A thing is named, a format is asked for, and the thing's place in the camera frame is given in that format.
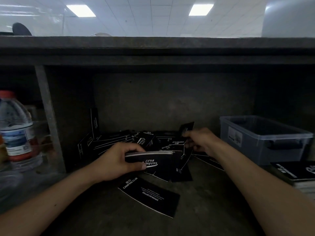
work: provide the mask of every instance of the bottle label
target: bottle label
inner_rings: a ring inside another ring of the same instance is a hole
[[[14,130],[1,131],[1,135],[6,144],[9,156],[22,155],[32,151],[29,141],[35,138],[33,125]]]

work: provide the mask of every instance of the sticker label on container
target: sticker label on container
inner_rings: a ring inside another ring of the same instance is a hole
[[[236,131],[234,128],[229,127],[228,138],[239,147],[242,146],[243,134],[241,134],[239,131]]]
[[[32,151],[29,140],[35,137],[33,126],[9,131],[1,131],[9,156],[17,156]]]

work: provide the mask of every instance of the square light panel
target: square light panel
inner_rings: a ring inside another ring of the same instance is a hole
[[[190,16],[206,16],[212,7],[213,7],[213,4],[194,4],[192,6],[192,9],[189,15]]]
[[[96,17],[87,5],[67,5],[77,17]]]

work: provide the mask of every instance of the person's left hand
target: person's left hand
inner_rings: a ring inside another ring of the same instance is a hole
[[[94,183],[101,181],[110,181],[126,173],[136,170],[144,170],[146,164],[142,162],[125,162],[125,153],[136,150],[145,152],[145,150],[136,143],[115,143],[97,160],[84,167],[91,180]]]

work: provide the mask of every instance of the red bottle cap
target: red bottle cap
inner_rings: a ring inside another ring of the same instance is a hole
[[[0,90],[0,98],[15,98],[15,94],[9,90]]]

